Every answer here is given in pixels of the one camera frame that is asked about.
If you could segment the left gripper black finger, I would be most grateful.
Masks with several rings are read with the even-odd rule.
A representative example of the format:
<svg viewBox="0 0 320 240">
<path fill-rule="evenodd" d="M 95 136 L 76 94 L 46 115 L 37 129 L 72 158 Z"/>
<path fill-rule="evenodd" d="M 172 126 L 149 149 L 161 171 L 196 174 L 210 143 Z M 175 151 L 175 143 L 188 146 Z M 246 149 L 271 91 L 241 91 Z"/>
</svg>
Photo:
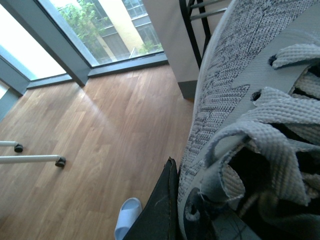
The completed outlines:
<svg viewBox="0 0 320 240">
<path fill-rule="evenodd" d="M 162 173 L 137 220 L 124 236 L 125 240 L 177 240 L 178 170 L 168 158 Z"/>
</svg>

